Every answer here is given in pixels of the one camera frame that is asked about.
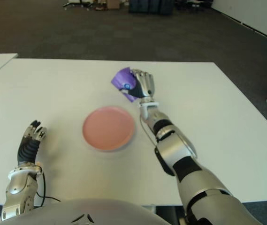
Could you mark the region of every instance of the black rubber segment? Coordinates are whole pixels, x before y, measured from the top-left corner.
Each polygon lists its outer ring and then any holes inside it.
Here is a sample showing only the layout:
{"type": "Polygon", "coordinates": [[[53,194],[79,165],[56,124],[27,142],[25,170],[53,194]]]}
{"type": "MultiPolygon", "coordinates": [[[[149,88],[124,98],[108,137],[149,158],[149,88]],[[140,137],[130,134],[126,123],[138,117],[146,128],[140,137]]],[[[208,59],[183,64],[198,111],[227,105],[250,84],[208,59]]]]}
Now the black rubber segment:
{"type": "Polygon", "coordinates": [[[137,98],[143,98],[144,93],[142,91],[141,84],[137,82],[136,86],[133,89],[128,90],[128,94],[137,98]]]}
{"type": "Polygon", "coordinates": [[[35,157],[38,152],[40,141],[30,140],[21,145],[17,153],[17,162],[35,163],[35,157]]]}
{"type": "Polygon", "coordinates": [[[206,218],[201,218],[198,220],[199,225],[213,225],[208,219],[206,218]]]}
{"type": "Polygon", "coordinates": [[[169,120],[159,120],[153,126],[154,135],[156,136],[160,129],[164,128],[165,126],[173,125],[169,120]]]}
{"type": "Polygon", "coordinates": [[[195,215],[193,214],[191,209],[187,211],[186,218],[187,218],[187,220],[189,222],[188,224],[190,224],[190,225],[198,225],[198,220],[195,217],[195,215]]]}
{"type": "Polygon", "coordinates": [[[220,192],[221,192],[223,195],[230,195],[230,194],[228,194],[226,191],[223,191],[223,190],[220,190],[220,192]]]}
{"type": "Polygon", "coordinates": [[[172,133],[175,133],[175,132],[174,132],[174,131],[171,131],[171,132],[169,132],[169,133],[163,135],[163,136],[160,137],[160,138],[156,138],[157,143],[160,142],[160,141],[162,141],[163,139],[166,139],[166,138],[169,137],[172,133]]]}
{"type": "Polygon", "coordinates": [[[179,182],[181,182],[186,175],[194,171],[202,170],[190,156],[180,159],[174,164],[173,168],[178,176],[179,182]]]}
{"type": "Polygon", "coordinates": [[[158,161],[160,162],[160,164],[161,164],[163,170],[164,170],[167,174],[169,174],[169,175],[171,175],[171,176],[175,176],[175,174],[173,173],[173,171],[168,167],[168,165],[166,164],[166,162],[165,162],[165,161],[163,160],[163,158],[161,157],[160,152],[158,151],[157,148],[154,149],[154,152],[155,152],[155,155],[156,155],[158,161]]]}
{"type": "Polygon", "coordinates": [[[204,198],[206,196],[207,196],[207,194],[205,193],[205,191],[203,191],[203,192],[199,193],[198,195],[196,195],[195,197],[193,197],[190,200],[188,206],[186,207],[186,210],[189,211],[191,209],[191,207],[193,206],[193,204],[195,204],[198,200],[200,200],[201,198],[204,198]]]}

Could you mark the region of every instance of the cardboard box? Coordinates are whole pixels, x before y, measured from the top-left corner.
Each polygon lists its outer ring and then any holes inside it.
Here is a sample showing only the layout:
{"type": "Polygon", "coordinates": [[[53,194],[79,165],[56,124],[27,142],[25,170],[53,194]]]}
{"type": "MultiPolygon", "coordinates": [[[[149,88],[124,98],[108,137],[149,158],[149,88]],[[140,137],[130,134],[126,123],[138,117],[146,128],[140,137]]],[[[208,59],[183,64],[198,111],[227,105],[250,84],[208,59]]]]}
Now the cardboard box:
{"type": "Polygon", "coordinates": [[[120,0],[107,0],[107,8],[108,9],[119,9],[120,0]]]}

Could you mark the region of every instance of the white wall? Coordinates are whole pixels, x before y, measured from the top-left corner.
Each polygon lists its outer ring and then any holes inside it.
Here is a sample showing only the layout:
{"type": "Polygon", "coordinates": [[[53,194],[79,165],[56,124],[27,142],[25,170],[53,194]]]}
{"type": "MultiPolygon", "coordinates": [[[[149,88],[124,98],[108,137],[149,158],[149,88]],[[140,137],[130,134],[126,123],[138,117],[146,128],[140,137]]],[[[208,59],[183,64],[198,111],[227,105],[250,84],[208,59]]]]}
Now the white wall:
{"type": "Polygon", "coordinates": [[[267,0],[214,0],[212,7],[267,34],[267,0]]]}

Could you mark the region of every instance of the robot finger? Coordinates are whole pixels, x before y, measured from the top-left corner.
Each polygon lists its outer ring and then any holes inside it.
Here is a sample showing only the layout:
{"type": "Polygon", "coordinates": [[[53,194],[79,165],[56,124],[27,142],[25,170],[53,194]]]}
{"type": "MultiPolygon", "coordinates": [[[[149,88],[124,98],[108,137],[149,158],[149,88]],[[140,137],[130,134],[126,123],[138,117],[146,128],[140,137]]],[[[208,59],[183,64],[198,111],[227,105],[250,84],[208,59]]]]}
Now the robot finger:
{"type": "Polygon", "coordinates": [[[40,125],[40,122],[35,120],[30,124],[33,128],[37,128],[40,125]]]}
{"type": "Polygon", "coordinates": [[[32,125],[29,125],[27,129],[25,130],[23,137],[24,138],[32,137],[34,134],[34,131],[35,131],[35,127],[33,127],[32,125]]]}
{"type": "Polygon", "coordinates": [[[34,134],[34,139],[37,140],[37,141],[40,141],[40,142],[41,142],[41,141],[44,139],[46,133],[47,133],[47,128],[45,128],[45,127],[40,127],[40,128],[36,131],[36,133],[34,134]]]}

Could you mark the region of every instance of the robot forearm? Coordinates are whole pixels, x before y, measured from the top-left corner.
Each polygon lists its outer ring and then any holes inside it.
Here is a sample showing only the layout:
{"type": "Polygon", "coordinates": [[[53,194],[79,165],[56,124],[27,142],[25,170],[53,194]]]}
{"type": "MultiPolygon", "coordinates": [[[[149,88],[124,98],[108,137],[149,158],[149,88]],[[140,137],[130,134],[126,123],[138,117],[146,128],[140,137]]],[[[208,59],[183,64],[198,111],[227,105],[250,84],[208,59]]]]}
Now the robot forearm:
{"type": "Polygon", "coordinates": [[[10,183],[6,188],[6,202],[0,221],[34,209],[34,196],[38,188],[36,176],[40,174],[40,167],[33,163],[19,165],[9,173],[10,183]]]}
{"type": "Polygon", "coordinates": [[[159,111],[158,103],[153,99],[152,75],[140,70],[131,72],[138,81],[138,90],[131,92],[139,93],[135,96],[141,98],[141,118],[156,137],[155,154],[161,166],[166,173],[176,176],[188,223],[260,224],[211,171],[196,161],[192,143],[166,114],[159,111]]]}

